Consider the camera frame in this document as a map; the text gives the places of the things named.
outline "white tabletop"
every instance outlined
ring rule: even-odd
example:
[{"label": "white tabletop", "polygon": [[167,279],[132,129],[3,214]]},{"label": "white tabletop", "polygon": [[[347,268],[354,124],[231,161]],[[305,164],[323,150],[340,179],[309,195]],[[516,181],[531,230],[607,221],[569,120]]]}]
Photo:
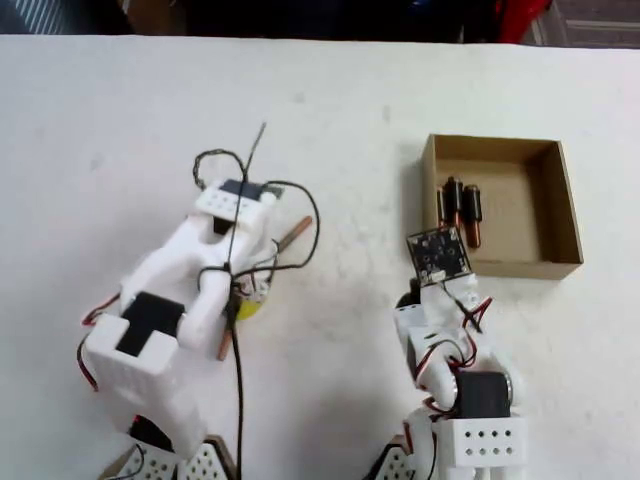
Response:
[{"label": "white tabletop", "polygon": [[[391,307],[432,132],[563,142],[585,264],[481,279],[487,325],[528,381],[530,478],[636,476],[640,52],[3,37],[0,65],[3,478],[94,478],[130,444],[76,368],[79,317],[189,210],[194,155],[245,154],[263,120],[253,178],[305,184],[323,230],[240,327],[248,480],[361,478],[419,406]],[[233,362],[200,374],[233,450]]]}]

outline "black circuit board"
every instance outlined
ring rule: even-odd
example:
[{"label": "black circuit board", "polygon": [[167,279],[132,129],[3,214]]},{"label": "black circuit board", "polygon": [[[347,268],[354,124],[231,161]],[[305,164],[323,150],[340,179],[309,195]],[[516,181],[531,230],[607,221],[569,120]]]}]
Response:
[{"label": "black circuit board", "polygon": [[460,233],[455,227],[410,235],[407,245],[421,287],[472,273]]}]

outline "white block with holes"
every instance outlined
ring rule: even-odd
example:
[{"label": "white block with holes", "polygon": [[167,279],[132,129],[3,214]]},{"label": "white block with holes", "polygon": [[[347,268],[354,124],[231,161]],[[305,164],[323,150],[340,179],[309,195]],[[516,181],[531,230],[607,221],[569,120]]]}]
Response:
[{"label": "white block with holes", "polygon": [[[178,455],[146,443],[140,443],[139,445],[144,453],[142,470],[130,478],[132,480],[171,480],[176,465],[180,461]],[[140,452],[136,448],[117,476],[121,477],[137,472],[140,468],[140,461]]]},{"label": "white block with holes", "polygon": [[[178,480],[227,480],[227,475],[218,458],[216,449],[210,443],[203,443],[191,460],[180,460],[172,452],[139,443],[144,453],[142,469],[131,480],[171,480],[176,468]],[[140,468],[140,452],[134,449],[124,464],[118,477],[132,475]]]},{"label": "white block with holes", "polygon": [[375,480],[407,480],[413,477],[414,470],[409,457],[401,447],[392,447],[387,452]]},{"label": "white block with holes", "polygon": [[[269,206],[275,201],[275,195],[270,192],[262,193],[260,201],[241,198],[240,209],[238,210],[238,225],[245,228],[261,227]],[[231,222],[235,218],[237,204],[238,195],[225,192],[220,190],[218,186],[212,185],[200,194],[195,206],[201,212]]]},{"label": "white block with holes", "polygon": [[180,462],[178,480],[227,480],[214,446],[203,443],[191,460]]},{"label": "white block with holes", "polygon": [[446,467],[512,467],[526,463],[527,422],[524,418],[441,420],[435,425],[438,463]]}]

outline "cylindrical battery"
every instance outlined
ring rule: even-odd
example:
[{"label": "cylindrical battery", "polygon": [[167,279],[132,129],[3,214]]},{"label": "cylindrical battery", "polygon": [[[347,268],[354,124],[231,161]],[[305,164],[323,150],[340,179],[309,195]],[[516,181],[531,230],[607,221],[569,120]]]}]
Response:
[{"label": "cylindrical battery", "polygon": [[462,212],[464,215],[465,230],[467,231],[467,245],[471,248],[479,248],[480,222],[482,221],[482,204],[480,203],[480,189],[477,185],[464,187],[462,198]]},{"label": "cylindrical battery", "polygon": [[460,228],[460,213],[462,211],[462,182],[449,177],[444,185],[445,209],[449,222]]}]

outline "brown cardboard tray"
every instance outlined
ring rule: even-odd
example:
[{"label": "brown cardboard tray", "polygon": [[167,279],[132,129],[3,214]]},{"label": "brown cardboard tray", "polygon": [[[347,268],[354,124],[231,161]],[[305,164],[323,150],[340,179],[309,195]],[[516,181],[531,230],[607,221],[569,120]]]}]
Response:
[{"label": "brown cardboard tray", "polygon": [[476,273],[561,279],[583,263],[560,142],[430,135],[423,162],[425,229],[438,226],[449,176],[480,188],[482,245],[467,247]]}]

